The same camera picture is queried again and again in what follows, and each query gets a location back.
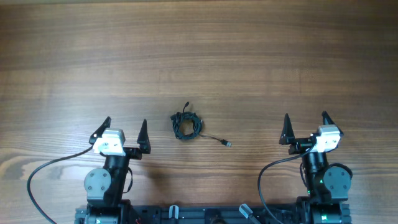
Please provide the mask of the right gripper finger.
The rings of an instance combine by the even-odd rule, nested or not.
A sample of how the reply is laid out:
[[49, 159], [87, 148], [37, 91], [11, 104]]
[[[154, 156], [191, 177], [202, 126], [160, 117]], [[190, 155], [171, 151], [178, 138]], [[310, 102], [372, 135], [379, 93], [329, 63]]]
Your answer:
[[289, 114], [286, 113], [284, 116], [284, 125], [279, 139], [280, 145], [293, 144], [295, 141], [294, 130], [290, 121]]
[[322, 118], [324, 125], [335, 125], [340, 132], [340, 136], [344, 136], [344, 132], [334, 123], [334, 121], [330, 118], [329, 114], [326, 111], [322, 112]]

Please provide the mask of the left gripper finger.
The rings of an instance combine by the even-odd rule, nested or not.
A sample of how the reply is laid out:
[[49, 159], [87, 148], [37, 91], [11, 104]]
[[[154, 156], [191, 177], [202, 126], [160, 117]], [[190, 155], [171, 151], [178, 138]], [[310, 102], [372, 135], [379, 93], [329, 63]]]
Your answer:
[[141, 130], [139, 132], [137, 143], [139, 145], [139, 149], [143, 154], [150, 154], [151, 152], [151, 145], [149, 140], [149, 135], [147, 132], [147, 120], [144, 119]]
[[111, 118], [108, 116], [102, 125], [90, 136], [89, 143], [94, 144], [98, 138], [102, 136], [106, 128], [111, 126]]

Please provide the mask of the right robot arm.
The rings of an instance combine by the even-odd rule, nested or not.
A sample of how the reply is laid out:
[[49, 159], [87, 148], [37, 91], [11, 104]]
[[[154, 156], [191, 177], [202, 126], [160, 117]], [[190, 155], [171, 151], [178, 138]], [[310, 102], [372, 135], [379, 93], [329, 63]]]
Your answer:
[[353, 178], [352, 170], [340, 163], [330, 164], [327, 154], [338, 148], [344, 136], [327, 112], [322, 113], [323, 124], [307, 138], [296, 138], [288, 114], [279, 139], [280, 145], [289, 146], [290, 155], [302, 159], [300, 175], [308, 195], [298, 197], [299, 223], [350, 224], [352, 222], [348, 192]]

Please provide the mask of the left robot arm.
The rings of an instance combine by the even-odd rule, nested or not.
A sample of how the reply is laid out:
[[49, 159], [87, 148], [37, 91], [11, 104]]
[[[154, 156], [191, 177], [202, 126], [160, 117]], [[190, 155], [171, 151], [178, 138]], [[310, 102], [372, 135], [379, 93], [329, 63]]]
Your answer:
[[105, 162], [102, 168], [89, 171], [85, 177], [87, 206], [76, 209], [76, 224], [143, 222], [131, 201], [122, 197], [126, 192], [126, 176], [132, 174], [129, 161], [140, 160], [143, 154], [150, 154], [151, 151], [147, 121], [143, 121], [137, 137], [138, 147], [126, 147], [125, 140], [122, 129], [111, 127], [110, 117], [90, 136], [89, 143], [93, 150], [104, 156]]

